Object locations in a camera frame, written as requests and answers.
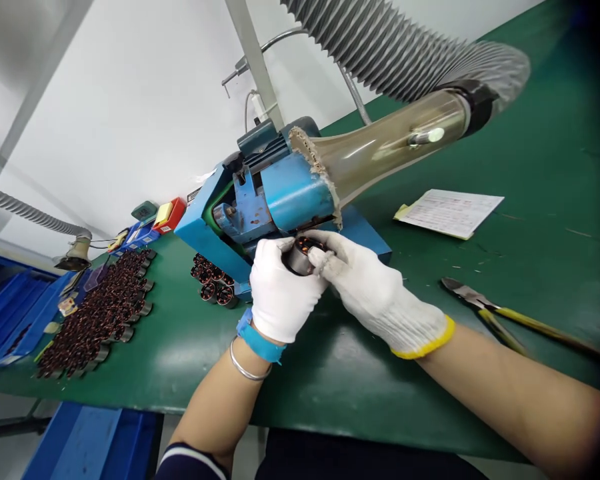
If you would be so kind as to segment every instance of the red box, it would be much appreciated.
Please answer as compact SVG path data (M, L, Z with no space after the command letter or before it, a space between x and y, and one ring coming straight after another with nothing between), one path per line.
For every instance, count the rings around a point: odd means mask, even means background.
M160 226L154 225L151 229L160 232L160 235L164 235L166 232L174 230L174 228L176 228L176 226L178 225L178 222L180 222L182 216L185 214L187 204L180 197L171 200L171 204L173 205L173 208L171 209L171 213L169 214L169 220L167 220Z

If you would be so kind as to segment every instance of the green workbench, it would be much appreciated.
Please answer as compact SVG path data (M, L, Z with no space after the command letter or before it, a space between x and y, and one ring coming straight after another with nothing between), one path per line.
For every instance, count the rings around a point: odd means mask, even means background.
M488 35L526 51L533 63L526 91L502 116L355 204L393 249L391 266L405 286L456 321L487 332L440 288L444 276L600 348L600 73L560 3L548 0ZM377 119L395 108L380 98L369 111ZM358 126L352 114L324 133ZM431 188L505 200L468 241L392 220L401 204ZM153 245L159 256L147 276L156 282L149 294L155 307L129 344L114 345L82 379L34 378L34 354L0 370L0 391L182 413L228 347L244 304L229 311L202 302L189 276L193 250L173 234ZM503 322L532 356L600 388L600 365ZM521 459L416 363L393 356L330 291L265 382L252 422Z

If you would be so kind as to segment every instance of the dark sleeve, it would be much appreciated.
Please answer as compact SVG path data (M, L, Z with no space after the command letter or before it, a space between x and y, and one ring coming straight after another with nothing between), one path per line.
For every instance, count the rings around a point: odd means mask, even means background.
M155 474L155 480L229 480L231 476L211 455L186 443L170 445Z

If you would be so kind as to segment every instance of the diagonal cutting pliers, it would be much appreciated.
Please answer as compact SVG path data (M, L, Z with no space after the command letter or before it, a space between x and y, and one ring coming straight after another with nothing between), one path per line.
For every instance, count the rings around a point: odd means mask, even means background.
M529 356L526 348L524 348L524 346L508 330L506 330L506 328L504 328L500 322L498 322L498 320L496 320L495 315L493 314L494 312L575 350L600 359L599 350L585 342L582 342L582 340L569 335L568 333L564 333L550 325L547 325L546 323L539 322L538 320L532 319L531 317L516 312L515 310L499 307L498 305L487 300L487 298L481 293L478 293L471 287L458 282L458 280L454 280L450 277L444 277L442 278L441 282L448 290L462 298L462 300L478 307L478 315L480 315L480 318L482 318L492 332L494 332L498 340L512 350L526 357Z

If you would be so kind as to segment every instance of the gloved hand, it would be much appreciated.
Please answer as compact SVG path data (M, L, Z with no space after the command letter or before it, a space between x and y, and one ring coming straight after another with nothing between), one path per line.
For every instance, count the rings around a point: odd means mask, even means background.
M263 335L284 343L295 341L327 288L323 278L300 277L282 264L282 252L290 250L294 240L260 240L249 276L253 323Z
M339 233L310 230L304 235L332 252L309 250L309 261L338 290L345 308L400 358L425 356L451 338L454 322L402 285L402 274L377 255Z

